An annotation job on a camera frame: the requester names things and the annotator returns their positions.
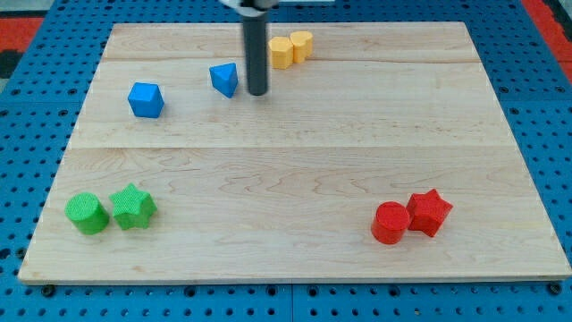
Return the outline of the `grey robot end mount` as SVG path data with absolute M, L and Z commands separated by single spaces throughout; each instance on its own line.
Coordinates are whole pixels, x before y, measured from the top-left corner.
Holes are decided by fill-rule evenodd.
M 270 9 L 279 3 L 279 0 L 220 0 L 230 8 Z

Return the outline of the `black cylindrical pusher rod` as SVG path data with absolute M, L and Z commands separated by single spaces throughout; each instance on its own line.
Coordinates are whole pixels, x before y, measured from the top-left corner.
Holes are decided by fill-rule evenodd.
M 248 93 L 263 96 L 268 90 L 266 12 L 253 4 L 242 4 L 242 33 Z

